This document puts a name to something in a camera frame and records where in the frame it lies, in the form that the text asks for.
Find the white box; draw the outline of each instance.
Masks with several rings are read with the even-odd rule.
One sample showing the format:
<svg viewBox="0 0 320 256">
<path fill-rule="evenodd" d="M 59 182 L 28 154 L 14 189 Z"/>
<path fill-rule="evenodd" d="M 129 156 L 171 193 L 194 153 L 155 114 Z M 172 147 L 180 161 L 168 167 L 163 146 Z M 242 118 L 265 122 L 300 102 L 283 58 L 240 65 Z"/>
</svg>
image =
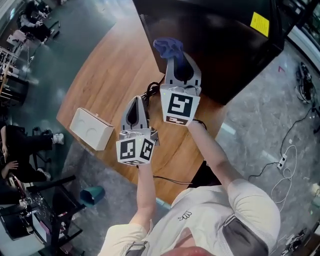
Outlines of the white box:
<svg viewBox="0 0 320 256">
<path fill-rule="evenodd" d="M 70 124 L 70 130 L 97 151 L 105 150 L 114 126 L 79 107 Z"/>
</svg>

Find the seated person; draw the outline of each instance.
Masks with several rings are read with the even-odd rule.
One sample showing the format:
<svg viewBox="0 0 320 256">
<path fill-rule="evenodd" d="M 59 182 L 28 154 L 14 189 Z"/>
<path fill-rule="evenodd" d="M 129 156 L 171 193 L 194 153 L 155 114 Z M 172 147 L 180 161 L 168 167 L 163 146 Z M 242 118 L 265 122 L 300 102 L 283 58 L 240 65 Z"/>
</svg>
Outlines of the seated person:
<svg viewBox="0 0 320 256">
<path fill-rule="evenodd" d="M 13 173 L 23 183 L 44 182 L 51 179 L 41 168 L 35 170 L 29 163 L 30 155 L 42 150 L 52 150 L 52 144 L 64 144 L 64 135 L 48 134 L 26 136 L 18 126 L 0 121 L 1 152 L 0 179 Z"/>
<path fill-rule="evenodd" d="M 23 33 L 31 33 L 37 39 L 44 43 L 55 30 L 50 30 L 42 22 L 32 17 L 33 12 L 39 13 L 42 17 L 47 16 L 45 13 L 39 11 L 35 2 L 31 0 L 26 4 L 24 12 L 18 18 L 18 23 L 20 23 L 19 29 Z"/>
</svg>

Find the blue cloth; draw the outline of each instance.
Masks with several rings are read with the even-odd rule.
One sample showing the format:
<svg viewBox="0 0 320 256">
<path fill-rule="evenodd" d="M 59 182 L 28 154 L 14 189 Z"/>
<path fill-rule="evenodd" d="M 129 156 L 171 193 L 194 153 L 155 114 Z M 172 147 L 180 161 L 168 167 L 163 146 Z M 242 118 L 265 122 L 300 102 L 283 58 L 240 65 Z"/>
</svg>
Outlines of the blue cloth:
<svg viewBox="0 0 320 256">
<path fill-rule="evenodd" d="M 178 65 L 184 63 L 184 45 L 172 37 L 160 37 L 153 42 L 154 48 L 160 53 L 163 59 L 176 57 Z"/>
</svg>

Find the hand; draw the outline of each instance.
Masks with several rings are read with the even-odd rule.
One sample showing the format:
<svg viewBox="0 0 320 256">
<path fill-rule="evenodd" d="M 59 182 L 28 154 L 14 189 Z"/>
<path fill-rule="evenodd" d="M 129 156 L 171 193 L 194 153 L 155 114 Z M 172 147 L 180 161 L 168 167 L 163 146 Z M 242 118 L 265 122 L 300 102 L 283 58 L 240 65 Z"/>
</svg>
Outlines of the hand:
<svg viewBox="0 0 320 256">
<path fill-rule="evenodd" d="M 5 144 L 2 144 L 2 153 L 3 153 L 3 156 L 4 156 L 4 162 L 6 163 L 9 153 L 8 153 L 8 148 L 7 148 L 7 146 Z"/>
<path fill-rule="evenodd" d="M 39 14 L 40 14 L 43 18 L 46 18 L 46 17 L 47 17 L 47 15 L 46 15 L 45 13 L 41 12 L 41 11 L 39 11 Z"/>
<path fill-rule="evenodd" d="M 18 169 L 18 162 L 17 161 L 8 162 L 5 167 L 8 170 L 16 170 L 16 169 Z"/>
</svg>

